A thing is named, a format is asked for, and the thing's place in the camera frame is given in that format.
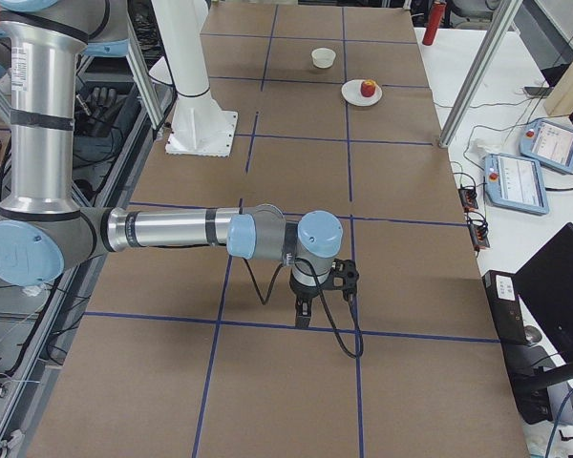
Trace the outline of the silver grey UR robot arm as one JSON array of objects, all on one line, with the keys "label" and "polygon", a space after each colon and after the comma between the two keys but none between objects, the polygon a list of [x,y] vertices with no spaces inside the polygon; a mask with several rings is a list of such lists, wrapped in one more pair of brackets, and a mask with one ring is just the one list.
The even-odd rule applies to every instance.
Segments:
[{"label": "silver grey UR robot arm", "polygon": [[343,228],[326,211],[290,221],[276,207],[128,212],[72,197],[74,96],[83,53],[124,55],[132,38],[123,1],[2,1],[11,40],[11,191],[0,201],[0,279],[52,281],[86,260],[127,248],[222,246],[232,256],[291,269],[296,324],[314,299],[344,289]]}]

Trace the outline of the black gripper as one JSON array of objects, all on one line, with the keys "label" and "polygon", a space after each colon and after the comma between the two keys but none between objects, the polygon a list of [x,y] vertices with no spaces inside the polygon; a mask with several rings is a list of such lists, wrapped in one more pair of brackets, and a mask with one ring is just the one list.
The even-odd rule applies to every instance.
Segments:
[{"label": "black gripper", "polygon": [[301,283],[295,278],[293,273],[289,277],[289,287],[296,298],[295,326],[308,328],[312,315],[311,302],[314,298],[320,296],[319,288],[316,283],[313,285]]}]

